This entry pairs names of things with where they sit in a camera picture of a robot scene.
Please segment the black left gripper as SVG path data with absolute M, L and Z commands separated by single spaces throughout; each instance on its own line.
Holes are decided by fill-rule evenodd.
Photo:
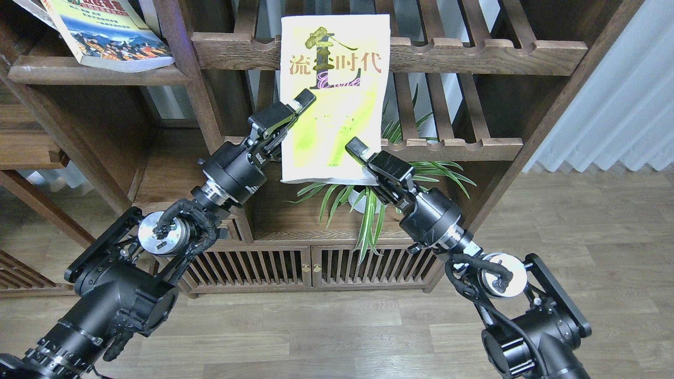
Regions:
M 253 113 L 248 118 L 250 137 L 239 145 L 225 142 L 202 164 L 207 178 L 202 185 L 202 206 L 240 206 L 248 201 L 266 182 L 262 168 L 270 160 L 280 160 L 287 132 L 316 99 L 315 94 L 304 89 L 288 104 L 277 101 Z

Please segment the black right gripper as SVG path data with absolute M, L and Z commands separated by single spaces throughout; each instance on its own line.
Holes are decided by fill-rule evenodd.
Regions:
M 424 248 L 463 250 L 464 230 L 458 225 L 462 211 L 457 203 L 436 188 L 423 191 L 413 181 L 412 165 L 387 151 L 374 152 L 358 137 L 352 138 L 345 149 L 375 177 L 380 201 L 393 204 L 403 213 L 400 228 L 414 240 L 408 253 Z

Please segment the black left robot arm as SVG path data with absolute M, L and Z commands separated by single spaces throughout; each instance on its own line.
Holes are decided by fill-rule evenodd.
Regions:
M 78 302 L 19 359 L 2 354 L 2 378 L 80 378 L 99 359 L 115 360 L 135 335 L 150 336 L 173 309 L 177 283 L 227 230 L 221 222 L 265 183 L 262 169 L 315 102 L 304 89 L 250 116 L 239 145 L 226 142 L 201 162 L 204 185 L 163 212 L 129 208 L 70 264 L 64 277 Z

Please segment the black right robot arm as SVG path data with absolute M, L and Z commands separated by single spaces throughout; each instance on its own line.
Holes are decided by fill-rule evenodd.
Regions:
M 356 137 L 345 148 L 373 175 L 378 199 L 402 212 L 400 227 L 413 242 L 408 252 L 433 252 L 458 295 L 474 305 L 482 345 L 501 377 L 590 377 L 575 355 L 590 322 L 541 257 L 484 252 L 462 227 L 458 203 L 421 187 L 410 163 Z

